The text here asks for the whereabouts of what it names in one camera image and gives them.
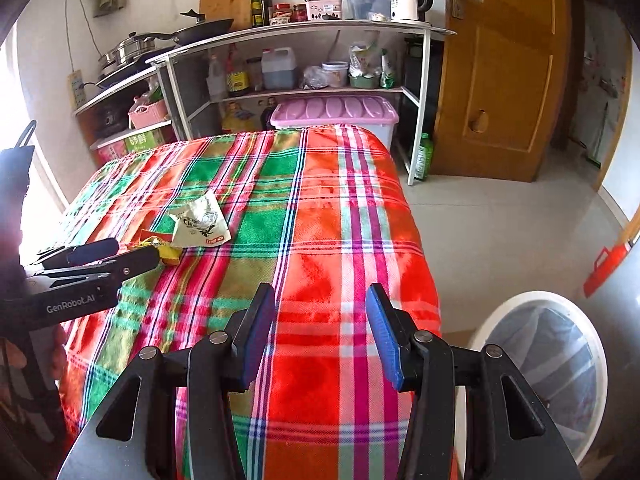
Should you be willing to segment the person's left hand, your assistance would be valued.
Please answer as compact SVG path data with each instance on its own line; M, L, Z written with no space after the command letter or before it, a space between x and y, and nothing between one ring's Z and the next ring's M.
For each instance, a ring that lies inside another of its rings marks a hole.
M29 356L14 341L1 338L2 363L18 370L35 365L42 378L47 377L51 382L59 382L67 370L67 333L64 327L55 325L40 328L27 333L26 336L26 341L32 348Z

